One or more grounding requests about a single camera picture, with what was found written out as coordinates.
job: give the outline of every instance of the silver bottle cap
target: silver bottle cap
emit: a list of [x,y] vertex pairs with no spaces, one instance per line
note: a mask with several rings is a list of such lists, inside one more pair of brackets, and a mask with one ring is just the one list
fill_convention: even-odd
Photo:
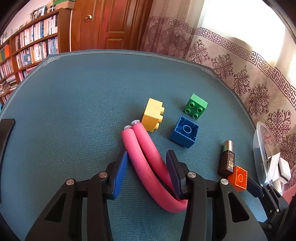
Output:
[[224,141],[223,152],[226,150],[233,151],[233,142],[231,140]]

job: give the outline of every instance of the table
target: table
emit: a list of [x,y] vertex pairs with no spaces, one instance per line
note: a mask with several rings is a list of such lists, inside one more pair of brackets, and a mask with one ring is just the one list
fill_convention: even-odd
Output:
[[[120,132],[141,119],[149,98],[163,102],[159,129],[150,133],[162,157],[173,149],[190,170],[219,180],[223,142],[234,143],[235,164],[256,179],[254,126],[231,90],[207,67],[153,53],[88,50],[49,56],[19,85],[1,112],[14,118],[2,167],[0,212],[24,240],[40,212],[68,178],[89,179],[123,149]],[[192,93],[208,102],[198,120],[183,112]],[[186,149],[169,139],[180,115],[199,125]],[[258,198],[241,193],[259,221]],[[179,240],[185,212],[162,210],[131,164],[120,196],[108,201],[114,240]],[[209,200],[208,239],[211,233]],[[83,239],[86,240],[83,214]]]

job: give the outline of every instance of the yellow lego brick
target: yellow lego brick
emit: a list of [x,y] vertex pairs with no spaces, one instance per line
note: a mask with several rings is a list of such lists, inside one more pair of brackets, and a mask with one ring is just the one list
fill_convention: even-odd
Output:
[[162,102],[149,98],[142,118],[142,124],[147,131],[153,132],[154,129],[158,129],[159,123],[163,120],[161,114],[164,110]]

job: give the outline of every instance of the wooden door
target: wooden door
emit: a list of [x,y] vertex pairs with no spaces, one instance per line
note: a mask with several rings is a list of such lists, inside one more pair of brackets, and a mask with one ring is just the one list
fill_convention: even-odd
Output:
[[71,48],[139,50],[153,0],[76,0]]

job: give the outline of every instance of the door knob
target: door knob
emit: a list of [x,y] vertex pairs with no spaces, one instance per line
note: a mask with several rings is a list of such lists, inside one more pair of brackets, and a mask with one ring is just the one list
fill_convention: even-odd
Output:
[[91,18],[92,18],[92,16],[89,14],[89,15],[86,15],[86,16],[85,16],[84,20],[85,20],[85,21],[89,21]]

